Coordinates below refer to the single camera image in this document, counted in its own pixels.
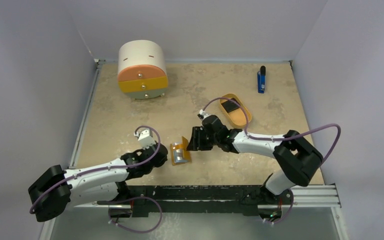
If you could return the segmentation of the orange leather card holder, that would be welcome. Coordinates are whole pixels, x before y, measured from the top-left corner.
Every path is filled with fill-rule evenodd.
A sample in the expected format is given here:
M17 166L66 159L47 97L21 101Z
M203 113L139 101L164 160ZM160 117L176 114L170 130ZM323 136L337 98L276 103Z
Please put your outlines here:
M173 166L192 162L191 154L187 150L188 145L189 142L184 136L181 137L181 142L174 142L170 144L169 150Z

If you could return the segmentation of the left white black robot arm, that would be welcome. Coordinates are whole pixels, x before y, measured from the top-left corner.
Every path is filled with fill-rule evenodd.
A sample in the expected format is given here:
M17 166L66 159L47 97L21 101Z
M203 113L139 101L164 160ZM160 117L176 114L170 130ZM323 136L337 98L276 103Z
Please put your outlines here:
M29 188L29 210L38 222L46 222L74 206L91 202L126 203L126 181L141 178L168 159L164 145L128 152L110 162L80 169L49 167Z

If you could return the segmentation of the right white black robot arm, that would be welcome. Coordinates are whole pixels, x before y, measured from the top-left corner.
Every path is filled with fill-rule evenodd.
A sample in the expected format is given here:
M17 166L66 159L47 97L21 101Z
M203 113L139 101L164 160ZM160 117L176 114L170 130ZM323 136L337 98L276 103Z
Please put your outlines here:
M322 154L295 130L284 135L247 136L240 128L227 128L215 115L201 119L201 126L192 128L187 151L210 151L217 146L227 153L257 154L277 161L280 170L267 178L260 191L262 200L268 204L274 203L291 187L308 186L324 160Z

